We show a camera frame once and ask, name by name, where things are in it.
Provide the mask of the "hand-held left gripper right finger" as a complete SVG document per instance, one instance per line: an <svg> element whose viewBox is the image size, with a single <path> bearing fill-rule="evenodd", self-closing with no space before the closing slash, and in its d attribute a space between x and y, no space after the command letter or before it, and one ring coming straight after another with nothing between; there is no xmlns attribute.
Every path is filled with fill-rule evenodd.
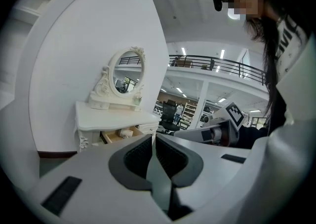
<svg viewBox="0 0 316 224"><path fill-rule="evenodd" d="M244 164L249 151L196 143L158 134L156 156L171 184L169 213L224 208L222 193Z"/></svg>

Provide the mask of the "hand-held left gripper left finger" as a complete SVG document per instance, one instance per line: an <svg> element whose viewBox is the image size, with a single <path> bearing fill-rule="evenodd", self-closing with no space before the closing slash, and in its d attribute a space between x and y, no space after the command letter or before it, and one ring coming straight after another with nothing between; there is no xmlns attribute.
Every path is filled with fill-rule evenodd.
<svg viewBox="0 0 316 224"><path fill-rule="evenodd" d="M41 177L20 194L35 216L48 224L169 224L171 219L154 202L149 191L129 190L108 168L111 155L141 137L90 147ZM42 203L68 176L82 180L59 216Z"/></svg>

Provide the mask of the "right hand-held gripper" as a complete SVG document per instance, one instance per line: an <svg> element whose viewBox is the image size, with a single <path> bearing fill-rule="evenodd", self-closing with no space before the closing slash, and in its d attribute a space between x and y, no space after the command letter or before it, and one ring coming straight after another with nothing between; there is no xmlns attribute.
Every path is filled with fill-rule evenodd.
<svg viewBox="0 0 316 224"><path fill-rule="evenodd" d="M234 102L229 102L212 115L204 117L203 127L175 131L177 138L198 143L212 143L223 147L234 147L239 139L239 130L244 115Z"/></svg>

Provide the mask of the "large white wooden drawer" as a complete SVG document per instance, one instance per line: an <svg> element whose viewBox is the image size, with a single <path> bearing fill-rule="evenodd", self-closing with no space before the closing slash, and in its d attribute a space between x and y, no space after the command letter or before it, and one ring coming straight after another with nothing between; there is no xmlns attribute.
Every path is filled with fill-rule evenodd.
<svg viewBox="0 0 316 224"><path fill-rule="evenodd" d="M144 134L143 132L141 132L135 126L131 126L131 127L123 128L123 129L130 129L130 130L132 130L133 131L133 137L140 136L140 135ZM122 140L122 138L118 135L118 131L119 131L119 129L113 130L113 131L101 131L100 132L100 137L101 137L102 141L105 144L114 143L114 142Z"/></svg>

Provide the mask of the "white hair dryer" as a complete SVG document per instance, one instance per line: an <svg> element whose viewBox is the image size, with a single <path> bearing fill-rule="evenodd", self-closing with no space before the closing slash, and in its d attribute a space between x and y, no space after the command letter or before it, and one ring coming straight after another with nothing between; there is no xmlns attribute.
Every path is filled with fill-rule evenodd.
<svg viewBox="0 0 316 224"><path fill-rule="evenodd" d="M133 131L130 129L120 129L118 131L118 135L122 138L122 139L126 139L126 138L130 138L133 136Z"/></svg>

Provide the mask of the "white dressing table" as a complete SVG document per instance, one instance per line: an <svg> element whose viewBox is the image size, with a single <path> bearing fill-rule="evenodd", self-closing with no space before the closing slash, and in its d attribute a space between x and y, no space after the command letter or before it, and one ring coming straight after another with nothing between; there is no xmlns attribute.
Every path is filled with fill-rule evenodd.
<svg viewBox="0 0 316 224"><path fill-rule="evenodd" d="M77 152L82 152L92 145L104 144L100 137L101 131L113 131L131 126L137 128L140 124L159 123L160 118L146 111L98 110L91 108L88 103L76 102L75 122ZM153 132L149 135L153 137L155 134L156 132Z"/></svg>

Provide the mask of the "wooden storage shelf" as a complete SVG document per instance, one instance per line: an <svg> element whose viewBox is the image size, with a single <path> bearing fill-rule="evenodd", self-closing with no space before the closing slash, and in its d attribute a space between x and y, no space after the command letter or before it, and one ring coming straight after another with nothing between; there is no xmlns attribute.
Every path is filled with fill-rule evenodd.
<svg viewBox="0 0 316 224"><path fill-rule="evenodd" d="M182 117L188 125L187 129L195 129L198 124L197 105L187 102L185 104Z"/></svg>

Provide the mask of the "black office chair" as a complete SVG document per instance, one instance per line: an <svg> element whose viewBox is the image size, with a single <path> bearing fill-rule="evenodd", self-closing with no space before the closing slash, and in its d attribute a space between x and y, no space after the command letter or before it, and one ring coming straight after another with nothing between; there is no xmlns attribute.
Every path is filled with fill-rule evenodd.
<svg viewBox="0 0 316 224"><path fill-rule="evenodd" d="M161 121L158 126L160 133L173 134L173 132L180 130L180 127L173 123L176 110L176 103L174 101L168 100L167 102L163 102Z"/></svg>

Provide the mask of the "black metal railing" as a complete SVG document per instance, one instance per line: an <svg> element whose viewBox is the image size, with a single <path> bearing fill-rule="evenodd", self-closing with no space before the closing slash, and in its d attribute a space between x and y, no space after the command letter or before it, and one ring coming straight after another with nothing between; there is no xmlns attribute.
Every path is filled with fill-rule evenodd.
<svg viewBox="0 0 316 224"><path fill-rule="evenodd" d="M225 73L265 85L265 73L243 62L201 55L169 55L168 66Z"/></svg>

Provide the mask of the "person's torso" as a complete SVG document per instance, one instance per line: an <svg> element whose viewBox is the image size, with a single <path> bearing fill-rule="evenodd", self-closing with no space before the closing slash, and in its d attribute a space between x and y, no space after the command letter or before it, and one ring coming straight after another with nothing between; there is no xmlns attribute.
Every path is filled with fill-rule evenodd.
<svg viewBox="0 0 316 224"><path fill-rule="evenodd" d="M253 40L264 43L265 86L269 94L266 125L268 135L292 120L287 105L277 90L277 84L288 73L304 50L310 32L305 32L288 15L277 22L267 17L246 20Z"/></svg>

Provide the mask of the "oval mirror with ornate frame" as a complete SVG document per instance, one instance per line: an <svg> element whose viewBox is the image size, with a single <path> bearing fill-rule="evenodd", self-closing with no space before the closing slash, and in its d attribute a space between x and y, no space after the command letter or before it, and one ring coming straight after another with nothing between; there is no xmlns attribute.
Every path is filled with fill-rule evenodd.
<svg viewBox="0 0 316 224"><path fill-rule="evenodd" d="M143 48L132 46L118 51L102 68L101 77L89 94L90 107L140 112L141 107L134 104L133 96L144 85L145 73Z"/></svg>

